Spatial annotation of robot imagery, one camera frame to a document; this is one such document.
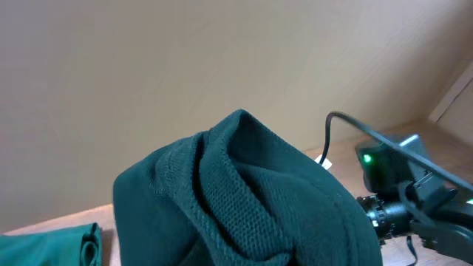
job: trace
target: wooden surface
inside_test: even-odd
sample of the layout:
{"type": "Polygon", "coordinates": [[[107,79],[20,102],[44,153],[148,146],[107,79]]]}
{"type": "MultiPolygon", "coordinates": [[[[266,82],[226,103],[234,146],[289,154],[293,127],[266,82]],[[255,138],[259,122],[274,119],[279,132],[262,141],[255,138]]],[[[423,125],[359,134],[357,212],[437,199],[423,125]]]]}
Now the wooden surface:
{"type": "MultiPolygon", "coordinates": [[[[437,126],[424,122],[415,122],[386,131],[387,134],[418,133],[426,144],[432,160],[446,170],[473,182],[473,149],[437,126]]],[[[345,186],[354,197],[366,196],[362,180],[362,170],[355,156],[353,147],[365,137],[337,142],[330,145],[328,159],[333,163],[330,172],[345,186]]],[[[309,157],[315,158],[321,154],[321,149],[305,152],[309,157]]],[[[112,205],[105,205],[92,210],[71,214],[37,225],[27,226],[8,232],[8,235],[22,233],[37,233],[55,230],[64,227],[76,226],[97,222],[103,230],[103,265],[120,265],[120,250],[115,229],[112,205]]],[[[407,249],[405,238],[392,239],[383,246],[384,265],[408,265],[413,262],[413,257],[407,249]]],[[[468,265],[457,259],[437,254],[433,250],[421,247],[418,237],[414,237],[416,251],[419,256],[418,265],[468,265]]]]}

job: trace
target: black cable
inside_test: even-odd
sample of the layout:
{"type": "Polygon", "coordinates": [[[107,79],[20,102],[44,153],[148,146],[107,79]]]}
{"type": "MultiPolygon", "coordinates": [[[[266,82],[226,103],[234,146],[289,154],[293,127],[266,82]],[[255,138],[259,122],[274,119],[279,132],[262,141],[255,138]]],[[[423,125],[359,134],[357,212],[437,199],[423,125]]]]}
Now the black cable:
{"type": "Polygon", "coordinates": [[[415,249],[414,249],[414,245],[412,244],[412,236],[407,236],[406,242],[407,242],[407,247],[409,248],[409,250],[411,251],[412,255],[415,258],[415,261],[407,266],[415,266],[417,264],[418,258],[417,258],[417,253],[415,252],[415,249]]]}
{"type": "Polygon", "coordinates": [[[454,174],[449,173],[448,171],[445,171],[441,167],[437,166],[436,164],[429,161],[428,159],[420,156],[419,154],[416,154],[415,152],[405,149],[399,146],[399,144],[394,143],[391,140],[388,140],[381,133],[372,130],[369,126],[363,124],[362,122],[342,112],[331,112],[330,114],[328,114],[327,119],[325,120],[325,144],[324,144],[324,151],[322,152],[322,156],[319,162],[320,165],[324,162],[325,157],[327,157],[328,147],[330,145],[330,123],[332,122],[333,117],[338,117],[344,120],[345,122],[348,122],[349,124],[361,130],[365,134],[368,134],[375,140],[383,143],[384,145],[386,145],[393,151],[397,152],[402,157],[408,160],[411,160],[412,162],[418,164],[419,166],[424,167],[425,169],[431,171],[434,174],[437,174],[439,178],[444,179],[445,181],[451,182],[452,184],[455,184],[460,188],[464,188],[468,191],[473,192],[473,185],[471,185],[470,183],[457,177],[454,174]]]}

